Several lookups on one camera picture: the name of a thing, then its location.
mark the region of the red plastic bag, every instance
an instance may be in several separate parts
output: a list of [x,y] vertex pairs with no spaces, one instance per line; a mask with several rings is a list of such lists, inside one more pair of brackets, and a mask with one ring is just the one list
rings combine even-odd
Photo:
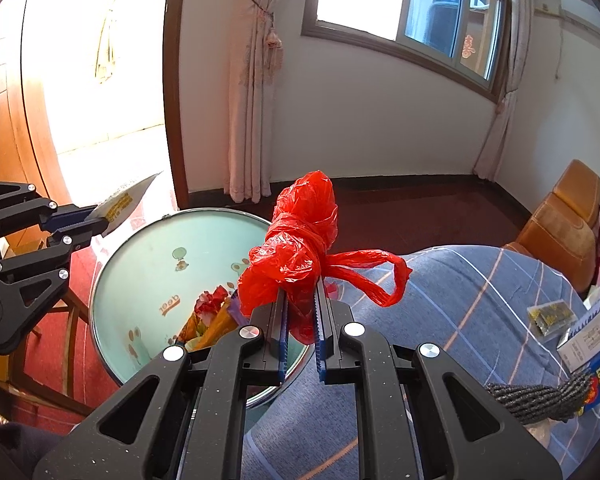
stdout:
[[[378,250],[326,254],[338,235],[338,206],[329,178],[314,171],[278,196],[265,242],[249,251],[251,265],[238,279],[242,313],[275,301],[278,288],[289,296],[289,332],[301,343],[314,342],[313,291],[320,276],[346,280],[379,306],[402,298],[411,269],[394,254]],[[395,290],[387,293],[354,270],[394,264]]]

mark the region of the blue plaid tablecloth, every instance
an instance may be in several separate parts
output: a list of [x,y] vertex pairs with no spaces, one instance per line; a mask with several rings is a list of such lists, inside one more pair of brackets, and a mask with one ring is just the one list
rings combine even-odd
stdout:
[[[567,280],[522,254],[446,246],[404,256],[413,269],[400,303],[379,308],[348,283],[331,285],[356,320],[394,344],[442,346],[478,382],[557,385],[566,378],[556,340],[542,345],[526,310],[564,299],[586,311]],[[392,290],[392,268],[362,271]],[[310,361],[244,437],[243,480],[358,478],[353,386],[324,386]],[[548,446],[567,478],[600,437],[600,405],[552,427]]]

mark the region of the pink curtain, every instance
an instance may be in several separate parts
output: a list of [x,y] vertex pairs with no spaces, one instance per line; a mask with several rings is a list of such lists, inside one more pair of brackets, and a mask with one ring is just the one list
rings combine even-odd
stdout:
[[274,76],[282,66],[274,0],[236,0],[230,33],[229,164],[224,192],[236,202],[271,195]]
[[500,169],[505,142],[512,129],[512,119],[518,100],[518,86],[525,69],[531,37],[531,21],[534,15],[534,0],[511,1],[511,44],[506,93],[498,103],[493,123],[474,165],[476,175],[492,181],[495,180]]

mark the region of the bundled rope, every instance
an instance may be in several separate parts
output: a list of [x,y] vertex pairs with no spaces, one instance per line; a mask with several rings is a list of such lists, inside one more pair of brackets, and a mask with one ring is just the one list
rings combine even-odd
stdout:
[[566,422],[584,406],[590,377],[590,373],[578,372],[557,388],[488,383],[485,389],[522,424],[546,418]]

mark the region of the dark red floor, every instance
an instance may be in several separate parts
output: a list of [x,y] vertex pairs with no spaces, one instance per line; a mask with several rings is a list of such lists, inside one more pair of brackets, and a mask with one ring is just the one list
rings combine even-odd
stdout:
[[[394,254],[409,254],[444,244],[502,246],[516,238],[528,214],[507,199],[504,192],[471,177],[444,178],[442,183],[437,180],[417,179],[412,184],[401,183],[400,186],[391,179],[389,182],[377,179],[334,181],[339,233],[331,252],[382,249]],[[152,188],[152,191],[160,194],[158,189]],[[128,226],[120,230],[126,228],[130,235],[145,218],[160,218],[175,207],[174,200],[150,198],[145,196],[141,206],[126,221]],[[259,204],[232,207],[270,219],[274,197]],[[71,286],[85,302],[88,302],[96,272],[98,249],[95,245],[74,254],[72,261]],[[66,315],[46,316],[40,323],[42,338],[38,340],[30,335],[27,349],[26,372],[56,389],[61,386],[59,356],[65,325]],[[83,323],[78,326],[76,343],[75,397],[95,407],[117,387],[100,364],[88,328]],[[69,413],[34,408],[24,402],[14,403],[10,415],[13,420],[64,434],[80,420]]]

